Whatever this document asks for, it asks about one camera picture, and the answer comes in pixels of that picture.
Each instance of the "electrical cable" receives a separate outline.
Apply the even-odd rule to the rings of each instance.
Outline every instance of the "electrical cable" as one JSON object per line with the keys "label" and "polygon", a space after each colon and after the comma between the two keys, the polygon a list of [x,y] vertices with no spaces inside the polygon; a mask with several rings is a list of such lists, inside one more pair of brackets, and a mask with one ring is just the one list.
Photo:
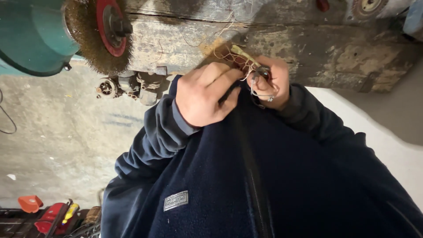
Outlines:
{"label": "electrical cable", "polygon": [[[2,103],[2,101],[3,101],[3,92],[0,89],[0,104]],[[15,133],[18,130],[18,128],[16,127],[15,122],[12,120],[12,118],[10,118],[9,114],[7,114],[7,112],[3,109],[3,107],[1,105],[0,105],[0,109],[4,112],[4,114],[6,114],[6,116],[9,118],[9,120],[12,122],[13,126],[15,127],[15,131],[14,132],[6,132],[6,131],[3,131],[3,130],[0,130],[0,132],[3,132],[5,134],[13,134],[13,133]]]}

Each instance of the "red wheel hub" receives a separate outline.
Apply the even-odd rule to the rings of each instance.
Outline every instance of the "red wheel hub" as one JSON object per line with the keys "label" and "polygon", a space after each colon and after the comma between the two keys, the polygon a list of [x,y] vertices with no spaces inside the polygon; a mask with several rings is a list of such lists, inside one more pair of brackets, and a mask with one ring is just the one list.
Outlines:
{"label": "red wheel hub", "polygon": [[97,26],[99,28],[99,33],[106,49],[110,52],[110,54],[118,57],[118,56],[121,56],[125,51],[126,37],[121,38],[121,44],[118,47],[113,46],[108,41],[105,30],[104,30],[104,20],[103,20],[104,9],[108,5],[110,5],[116,10],[120,18],[123,18],[119,5],[116,3],[115,0],[97,0]]}

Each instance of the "wooden workbench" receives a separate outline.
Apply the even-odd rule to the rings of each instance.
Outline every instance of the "wooden workbench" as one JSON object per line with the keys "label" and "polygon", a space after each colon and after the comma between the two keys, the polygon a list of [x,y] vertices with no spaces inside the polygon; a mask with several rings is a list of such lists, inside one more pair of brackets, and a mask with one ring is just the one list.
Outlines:
{"label": "wooden workbench", "polygon": [[315,0],[128,0],[131,69],[185,74],[219,60],[214,50],[233,42],[251,55],[285,59],[292,82],[390,91],[422,45],[387,30],[386,19],[345,25],[346,3],[329,3],[323,13]]}

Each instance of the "navy fleece jacket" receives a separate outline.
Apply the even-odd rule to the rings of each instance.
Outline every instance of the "navy fleece jacket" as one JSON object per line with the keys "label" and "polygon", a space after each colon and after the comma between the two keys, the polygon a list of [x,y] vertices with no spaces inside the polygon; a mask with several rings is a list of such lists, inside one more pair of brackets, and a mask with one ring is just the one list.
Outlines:
{"label": "navy fleece jacket", "polygon": [[[421,211],[365,134],[343,126],[303,86],[291,85],[283,111],[258,108],[242,90],[223,121],[196,130],[175,105],[178,78],[116,161],[102,238],[423,238]],[[240,141],[248,142],[266,195],[266,235],[258,232],[263,211],[252,205]],[[185,203],[166,210],[165,200],[181,192]]]}

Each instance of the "jacket sleeve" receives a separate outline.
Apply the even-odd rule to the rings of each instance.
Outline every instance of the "jacket sleeve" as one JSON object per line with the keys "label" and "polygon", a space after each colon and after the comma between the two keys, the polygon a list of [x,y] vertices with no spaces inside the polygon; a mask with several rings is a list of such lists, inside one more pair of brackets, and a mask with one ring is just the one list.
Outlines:
{"label": "jacket sleeve", "polygon": [[148,192],[169,164],[170,159],[197,132],[182,118],[173,97],[164,95],[146,111],[144,127],[135,136],[128,152],[118,157],[118,176],[104,191],[102,237],[125,237]]}
{"label": "jacket sleeve", "polygon": [[354,133],[344,126],[341,118],[296,83],[290,86],[286,107],[277,114],[291,128],[317,140],[341,171],[357,181],[367,194],[385,202],[384,206],[394,206],[399,215],[402,213],[401,216],[413,224],[410,227],[423,233],[420,209],[374,151],[367,147],[365,133]]}

